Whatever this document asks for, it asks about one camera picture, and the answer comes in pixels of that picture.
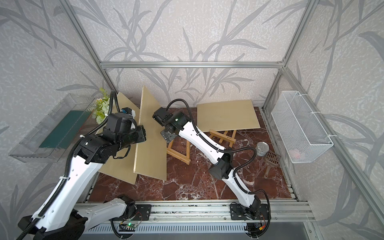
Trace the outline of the wooden easel frame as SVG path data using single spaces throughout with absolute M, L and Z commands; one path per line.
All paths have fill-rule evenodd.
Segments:
M 219 144 L 222 144 L 223 142 L 228 142 L 229 143 L 229 147 L 232 148 L 233 145 L 236 143 L 236 139 L 235 139 L 235 136 L 236 136 L 236 133 L 237 131 L 236 130 L 233 130 L 232 131 L 232 136 L 228 136 L 228 132 L 229 131 L 225 131 L 223 134 L 222 133 L 219 133 L 217 131 L 214 131 L 214 130 L 210 130 L 209 133 L 210 133 L 210 136 L 209 138 L 219 138 Z
M 174 140 L 168 143 L 167 154 L 189 165 L 191 162 L 191 143 L 189 141 L 186 141 L 186 150 L 184 152 L 180 152 L 173 149 L 173 143 Z

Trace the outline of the wooden board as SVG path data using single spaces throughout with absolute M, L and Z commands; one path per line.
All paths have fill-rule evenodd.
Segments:
M 203 132 L 259 129 L 251 100 L 199 104 L 197 126 Z
M 153 119 L 161 107 L 159 102 L 143 87 L 139 125 L 146 131 L 146 141 L 136 146 L 134 172 L 143 176 L 167 180 L 167 144 L 161 135 L 163 127 Z
M 134 119 L 139 123 L 140 109 L 121 92 L 117 94 L 117 98 L 120 109 L 130 108 L 134 110 L 136 114 Z M 99 170 L 99 173 L 134 185 L 138 175 L 134 172 L 136 148 L 137 144 L 131 145 L 130 152 L 123 159 L 113 159 L 113 157 L 109 157 L 108 161 Z

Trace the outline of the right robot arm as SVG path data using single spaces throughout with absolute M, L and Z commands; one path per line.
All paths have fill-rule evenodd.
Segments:
M 184 103 L 189 114 L 185 115 L 182 112 L 176 114 L 170 113 L 169 107 L 175 102 Z M 235 194 L 239 201 L 238 206 L 241 209 L 241 215 L 252 220 L 255 220 L 261 215 L 260 207 L 262 204 L 257 194 L 263 193 L 268 200 L 269 198 L 266 191 L 256 190 L 252 192 L 249 190 L 239 177 L 238 171 L 252 163 L 255 159 L 264 157 L 270 150 L 267 143 L 259 142 L 255 148 L 244 147 L 237 150 L 227 150 L 225 147 L 210 139 L 197 127 L 192 118 L 191 109 L 183 99 L 175 99 L 171 101 L 166 108 L 159 108 L 154 112 L 153 119 L 165 128 L 161 131 L 161 135 L 167 143 L 170 143 L 174 138 L 179 136 L 205 154 L 212 163 L 209 169 L 210 174 L 214 178 L 223 181 Z M 235 168 L 233 166 L 233 154 L 248 150 L 253 152 L 251 159 Z

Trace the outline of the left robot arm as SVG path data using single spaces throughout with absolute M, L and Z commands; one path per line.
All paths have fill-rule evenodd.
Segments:
M 111 91 L 108 115 L 104 121 L 82 136 L 70 150 L 63 176 L 49 198 L 31 216 L 23 217 L 18 226 L 19 240 L 31 234 L 35 240 L 77 240 L 89 229 L 115 218 L 131 219 L 138 213 L 135 201 L 127 196 L 115 198 L 90 210 L 75 210 L 86 186 L 109 158 L 118 160 L 120 150 L 131 150 L 146 141 L 143 126 L 135 121 L 135 111 L 118 107 L 115 91 Z

